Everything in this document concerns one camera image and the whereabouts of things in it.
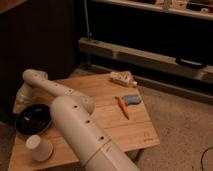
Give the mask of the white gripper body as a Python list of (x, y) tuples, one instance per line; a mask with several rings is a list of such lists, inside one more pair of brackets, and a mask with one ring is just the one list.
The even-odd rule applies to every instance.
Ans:
[(14, 101), (13, 112), (19, 114), (27, 106), (29, 106), (33, 99), (34, 88), (27, 83), (23, 83), (16, 94)]

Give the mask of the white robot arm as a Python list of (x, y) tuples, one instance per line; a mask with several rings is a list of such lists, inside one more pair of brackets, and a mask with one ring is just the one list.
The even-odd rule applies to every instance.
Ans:
[(86, 171), (140, 171), (93, 120), (95, 105), (88, 95), (49, 80), (45, 71), (26, 69), (22, 78), (15, 104), (19, 109), (26, 108), (34, 88), (52, 95), (52, 121)]

